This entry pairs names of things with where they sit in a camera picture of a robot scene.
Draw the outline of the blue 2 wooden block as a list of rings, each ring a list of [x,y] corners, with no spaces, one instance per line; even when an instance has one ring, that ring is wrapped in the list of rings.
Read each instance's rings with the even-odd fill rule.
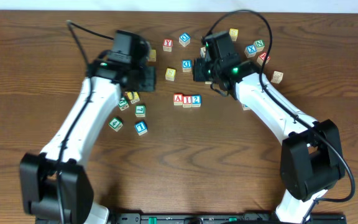
[[[201,95],[192,95],[191,96],[192,107],[200,107],[201,106]]]

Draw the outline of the red I wooden block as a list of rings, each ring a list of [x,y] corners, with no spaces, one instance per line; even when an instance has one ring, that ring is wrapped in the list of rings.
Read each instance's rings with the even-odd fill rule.
[[[184,108],[191,108],[192,107],[192,96],[183,95],[183,103],[182,106]]]

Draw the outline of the red A wooden block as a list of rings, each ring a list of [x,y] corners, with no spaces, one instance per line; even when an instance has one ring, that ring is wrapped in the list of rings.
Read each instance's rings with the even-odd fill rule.
[[[181,93],[176,93],[173,95],[173,104],[175,106],[181,106],[183,104],[183,95]]]

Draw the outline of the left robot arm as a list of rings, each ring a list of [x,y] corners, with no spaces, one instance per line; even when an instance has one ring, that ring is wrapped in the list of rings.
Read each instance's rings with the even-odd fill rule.
[[[125,91],[154,91],[151,47],[141,36],[117,30],[113,46],[86,63],[80,94],[40,154],[19,164],[27,214],[46,222],[107,223],[109,209],[94,201],[86,165],[99,133]]]

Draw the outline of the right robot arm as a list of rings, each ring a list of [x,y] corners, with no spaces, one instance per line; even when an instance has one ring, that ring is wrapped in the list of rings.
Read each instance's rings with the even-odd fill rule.
[[[243,62],[228,32],[202,40],[206,55],[195,59],[193,79],[217,83],[250,108],[282,146],[280,177],[286,191],[275,210],[285,223],[310,218],[315,200],[344,177],[339,130],[331,121],[319,122],[291,104],[250,60]]]

